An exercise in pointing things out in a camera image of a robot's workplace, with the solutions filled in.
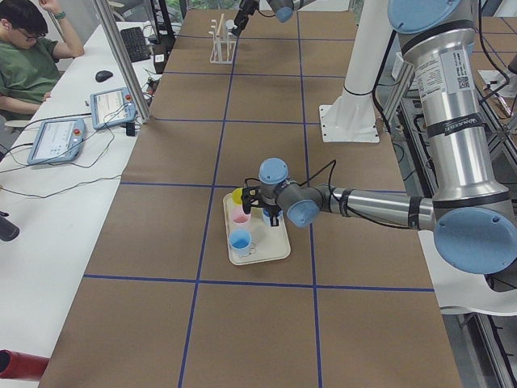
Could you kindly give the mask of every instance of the tray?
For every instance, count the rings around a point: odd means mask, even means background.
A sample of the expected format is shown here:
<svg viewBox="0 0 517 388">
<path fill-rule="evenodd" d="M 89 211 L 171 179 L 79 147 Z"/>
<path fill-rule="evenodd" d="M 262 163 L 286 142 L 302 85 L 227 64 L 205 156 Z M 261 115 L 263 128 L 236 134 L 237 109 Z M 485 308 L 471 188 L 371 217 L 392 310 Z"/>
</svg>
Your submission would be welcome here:
<svg viewBox="0 0 517 388">
<path fill-rule="evenodd" d="M 291 253 L 288 232 L 285 229 L 284 218 L 279 219 L 278 226 L 267 226 L 262 217 L 262 209 L 251 208 L 251 219 L 247 228 L 251 233 L 251 249 L 248 256 L 239 256 L 228 244 L 229 234 L 237 229 L 229 219 L 229 213 L 235 206 L 232 195 L 223 198 L 226 224 L 226 246 L 229 261 L 235 265 L 262 263 L 264 261 L 285 259 Z"/>
</svg>

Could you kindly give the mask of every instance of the man's arm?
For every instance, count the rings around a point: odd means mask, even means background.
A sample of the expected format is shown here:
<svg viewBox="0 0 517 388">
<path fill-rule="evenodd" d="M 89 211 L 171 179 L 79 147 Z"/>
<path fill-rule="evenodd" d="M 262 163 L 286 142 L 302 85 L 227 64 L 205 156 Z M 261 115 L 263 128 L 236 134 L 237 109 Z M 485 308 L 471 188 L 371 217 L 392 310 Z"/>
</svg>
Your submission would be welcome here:
<svg viewBox="0 0 517 388">
<path fill-rule="evenodd" d="M 40 0 L 40 5 L 44 10 L 52 12 L 53 15 L 58 15 L 63 11 L 57 0 Z M 56 59 L 80 57 L 84 54 L 84 47 L 74 27 L 66 16 L 63 19 L 58 19 L 57 22 L 63 32 L 65 42 L 56 44 L 53 56 Z"/>
<path fill-rule="evenodd" d="M 38 103 L 26 103 L 20 99 L 0 95 L 0 109 L 4 111 L 33 115 L 39 108 Z"/>
</svg>

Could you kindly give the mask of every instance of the red cylinder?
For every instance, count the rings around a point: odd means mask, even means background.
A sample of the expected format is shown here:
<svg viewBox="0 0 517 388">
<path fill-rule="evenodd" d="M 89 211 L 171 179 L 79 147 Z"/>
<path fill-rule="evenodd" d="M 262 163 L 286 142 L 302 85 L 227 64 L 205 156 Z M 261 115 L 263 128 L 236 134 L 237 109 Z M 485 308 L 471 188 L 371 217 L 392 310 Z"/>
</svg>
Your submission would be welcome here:
<svg viewBox="0 0 517 388">
<path fill-rule="evenodd" d="M 0 378 L 38 382 L 47 368 L 48 358 L 11 350 L 0 351 Z"/>
</svg>

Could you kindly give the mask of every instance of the glasses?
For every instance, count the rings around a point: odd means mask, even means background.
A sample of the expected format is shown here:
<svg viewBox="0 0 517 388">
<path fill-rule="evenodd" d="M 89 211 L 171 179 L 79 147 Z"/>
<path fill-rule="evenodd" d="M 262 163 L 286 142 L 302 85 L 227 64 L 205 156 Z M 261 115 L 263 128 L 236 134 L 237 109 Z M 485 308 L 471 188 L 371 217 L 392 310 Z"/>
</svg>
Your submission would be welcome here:
<svg viewBox="0 0 517 388">
<path fill-rule="evenodd" d="M 29 35 L 27 34 L 24 30 L 22 30 L 21 28 L 16 28 L 18 31 L 20 31 L 22 33 L 23 36 L 25 36 L 25 41 L 26 42 L 31 42 L 31 41 L 34 41 L 34 40 L 38 40 L 39 38 L 43 38 L 45 37 L 47 34 L 39 34 L 39 35 L 36 35 L 36 36 L 32 36 L 32 35 Z"/>
</svg>

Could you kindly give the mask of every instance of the yellow cup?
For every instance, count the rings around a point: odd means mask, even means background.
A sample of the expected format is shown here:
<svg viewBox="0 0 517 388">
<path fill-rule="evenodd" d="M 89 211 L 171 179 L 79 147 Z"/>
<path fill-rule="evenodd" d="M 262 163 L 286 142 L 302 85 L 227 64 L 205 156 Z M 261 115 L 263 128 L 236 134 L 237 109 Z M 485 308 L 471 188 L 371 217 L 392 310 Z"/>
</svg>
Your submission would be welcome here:
<svg viewBox="0 0 517 388">
<path fill-rule="evenodd" d="M 242 205 L 242 188 L 236 188 L 232 191 L 232 201 L 236 205 Z"/>
</svg>

